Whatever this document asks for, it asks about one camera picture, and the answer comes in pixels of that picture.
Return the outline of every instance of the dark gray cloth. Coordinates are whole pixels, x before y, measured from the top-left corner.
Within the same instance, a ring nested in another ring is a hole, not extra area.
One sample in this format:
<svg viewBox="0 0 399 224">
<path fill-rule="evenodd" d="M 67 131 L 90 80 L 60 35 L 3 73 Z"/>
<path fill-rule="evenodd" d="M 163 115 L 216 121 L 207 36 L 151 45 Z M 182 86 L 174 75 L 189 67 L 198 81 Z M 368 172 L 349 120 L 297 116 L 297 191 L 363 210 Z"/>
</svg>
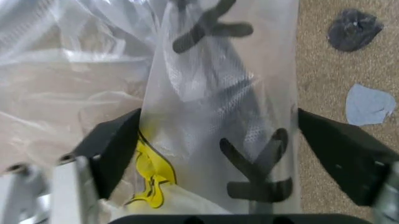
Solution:
<svg viewBox="0 0 399 224">
<path fill-rule="evenodd" d="M 337 50 L 351 52 L 368 45 L 383 28 L 375 16 L 345 9 L 331 24 L 328 41 Z"/>
</svg>

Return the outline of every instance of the screw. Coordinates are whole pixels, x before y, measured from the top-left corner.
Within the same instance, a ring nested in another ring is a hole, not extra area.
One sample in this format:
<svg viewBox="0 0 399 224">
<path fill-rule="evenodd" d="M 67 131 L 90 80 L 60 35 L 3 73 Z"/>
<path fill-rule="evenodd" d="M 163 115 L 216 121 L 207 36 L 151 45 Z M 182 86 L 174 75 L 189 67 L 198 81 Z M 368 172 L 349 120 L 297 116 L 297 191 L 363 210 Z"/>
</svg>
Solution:
<svg viewBox="0 0 399 224">
<path fill-rule="evenodd" d="M 75 156 L 71 153 L 69 154 L 65 154 L 63 156 L 61 156 L 61 158 L 58 160 L 58 164 L 59 165 L 64 165 L 70 162 L 75 161 Z"/>
<path fill-rule="evenodd" d="M 28 166 L 25 163 L 16 163 L 6 169 L 9 174 L 28 174 Z"/>
</svg>

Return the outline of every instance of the plastic bag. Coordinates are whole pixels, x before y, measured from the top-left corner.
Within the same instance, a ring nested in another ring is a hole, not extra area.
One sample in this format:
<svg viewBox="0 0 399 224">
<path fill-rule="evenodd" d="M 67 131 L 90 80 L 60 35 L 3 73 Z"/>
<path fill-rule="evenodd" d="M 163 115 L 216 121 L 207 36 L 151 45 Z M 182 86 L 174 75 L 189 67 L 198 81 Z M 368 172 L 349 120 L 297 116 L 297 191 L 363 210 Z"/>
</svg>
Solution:
<svg viewBox="0 0 399 224">
<path fill-rule="evenodd" d="M 297 10 L 297 0 L 0 1 L 0 168 L 50 171 L 144 98 L 139 175 L 128 169 L 114 193 L 126 201 L 134 188 L 130 212 L 298 211 Z M 240 167 L 236 152 L 268 167 Z M 231 183 L 279 191 L 261 189 L 266 203 L 229 195 Z"/>
<path fill-rule="evenodd" d="M 0 1 L 1 170 L 32 161 L 49 174 L 96 124 L 142 105 L 152 14 L 129 0 Z"/>
<path fill-rule="evenodd" d="M 231 213 L 299 211 L 297 12 L 297 0 L 168 1 L 132 213 L 167 209 L 163 186 L 175 184 Z"/>
</svg>

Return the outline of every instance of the black plastic base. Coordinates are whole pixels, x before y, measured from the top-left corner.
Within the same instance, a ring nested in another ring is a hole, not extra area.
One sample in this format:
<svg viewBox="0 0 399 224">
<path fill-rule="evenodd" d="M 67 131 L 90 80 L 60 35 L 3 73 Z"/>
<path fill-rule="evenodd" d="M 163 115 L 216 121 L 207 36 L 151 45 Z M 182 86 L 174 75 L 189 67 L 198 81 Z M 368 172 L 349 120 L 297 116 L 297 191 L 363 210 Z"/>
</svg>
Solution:
<svg viewBox="0 0 399 224">
<path fill-rule="evenodd" d="M 126 216 L 110 224 L 370 224 L 344 215 Z"/>
</svg>

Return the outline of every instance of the light blue cloth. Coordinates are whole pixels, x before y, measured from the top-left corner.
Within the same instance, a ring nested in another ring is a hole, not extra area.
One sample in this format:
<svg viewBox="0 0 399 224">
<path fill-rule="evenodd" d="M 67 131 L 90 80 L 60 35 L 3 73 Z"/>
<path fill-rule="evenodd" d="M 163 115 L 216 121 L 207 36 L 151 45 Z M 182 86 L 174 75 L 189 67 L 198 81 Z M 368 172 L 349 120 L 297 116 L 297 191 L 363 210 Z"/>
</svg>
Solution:
<svg viewBox="0 0 399 224">
<path fill-rule="evenodd" d="M 395 107 L 391 94 L 355 84 L 346 98 L 346 119 L 357 126 L 381 124 Z"/>
</svg>

